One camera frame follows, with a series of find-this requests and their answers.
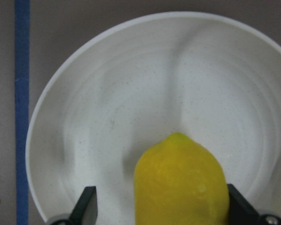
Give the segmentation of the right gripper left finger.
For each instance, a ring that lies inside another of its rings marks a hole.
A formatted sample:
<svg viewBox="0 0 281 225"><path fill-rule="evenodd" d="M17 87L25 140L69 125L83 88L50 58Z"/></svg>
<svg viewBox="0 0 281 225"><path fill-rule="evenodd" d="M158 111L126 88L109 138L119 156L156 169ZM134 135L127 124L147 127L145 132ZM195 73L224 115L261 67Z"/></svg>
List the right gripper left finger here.
<svg viewBox="0 0 281 225"><path fill-rule="evenodd" d="M54 216L49 225L95 225L98 216L96 187L85 187L72 212Z"/></svg>

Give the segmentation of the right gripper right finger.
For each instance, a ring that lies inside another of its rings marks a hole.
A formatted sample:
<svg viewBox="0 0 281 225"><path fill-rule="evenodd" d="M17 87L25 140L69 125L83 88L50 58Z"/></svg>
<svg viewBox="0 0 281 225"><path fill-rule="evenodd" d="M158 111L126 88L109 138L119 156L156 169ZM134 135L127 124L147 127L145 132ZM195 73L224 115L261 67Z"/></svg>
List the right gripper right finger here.
<svg viewBox="0 0 281 225"><path fill-rule="evenodd" d="M259 213L236 189L229 190L229 225L281 225L281 217L273 213Z"/></svg>

